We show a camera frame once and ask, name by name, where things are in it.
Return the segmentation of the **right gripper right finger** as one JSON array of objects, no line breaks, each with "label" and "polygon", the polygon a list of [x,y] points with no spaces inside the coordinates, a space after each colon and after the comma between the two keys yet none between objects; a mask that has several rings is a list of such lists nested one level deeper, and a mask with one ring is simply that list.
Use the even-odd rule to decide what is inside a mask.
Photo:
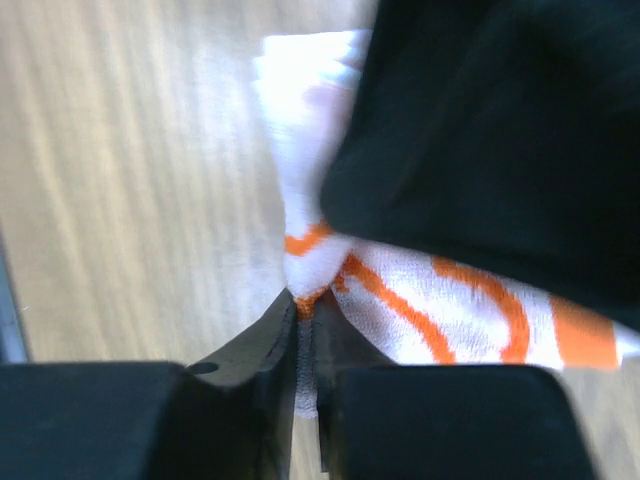
[{"label": "right gripper right finger", "polygon": [[332,294],[312,319],[319,444],[333,479],[593,479],[559,382],[518,365],[401,366]]}]

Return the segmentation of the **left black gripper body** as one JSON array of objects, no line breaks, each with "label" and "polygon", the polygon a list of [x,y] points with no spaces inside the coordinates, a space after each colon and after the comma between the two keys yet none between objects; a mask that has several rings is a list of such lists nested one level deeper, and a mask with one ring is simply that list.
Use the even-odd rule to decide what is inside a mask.
[{"label": "left black gripper body", "polygon": [[329,225],[639,326],[639,5],[383,1]]}]

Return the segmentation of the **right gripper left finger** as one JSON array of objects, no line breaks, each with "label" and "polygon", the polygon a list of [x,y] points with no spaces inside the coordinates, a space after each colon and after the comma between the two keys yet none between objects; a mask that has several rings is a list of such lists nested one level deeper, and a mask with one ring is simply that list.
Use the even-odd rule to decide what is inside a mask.
[{"label": "right gripper left finger", "polygon": [[297,315],[281,292],[199,362],[6,365],[5,479],[285,479]]}]

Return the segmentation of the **orange flower towel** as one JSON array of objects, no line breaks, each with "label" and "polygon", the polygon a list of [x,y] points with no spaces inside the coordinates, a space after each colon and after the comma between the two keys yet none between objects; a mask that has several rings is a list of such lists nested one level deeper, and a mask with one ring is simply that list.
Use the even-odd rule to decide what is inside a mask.
[{"label": "orange flower towel", "polygon": [[328,227],[320,180],[343,132],[368,39],[366,30],[273,35],[254,61],[284,205],[285,277],[302,322],[298,414],[316,413],[311,317],[327,292],[360,333],[401,364],[611,369],[637,357],[637,333],[546,292]]}]

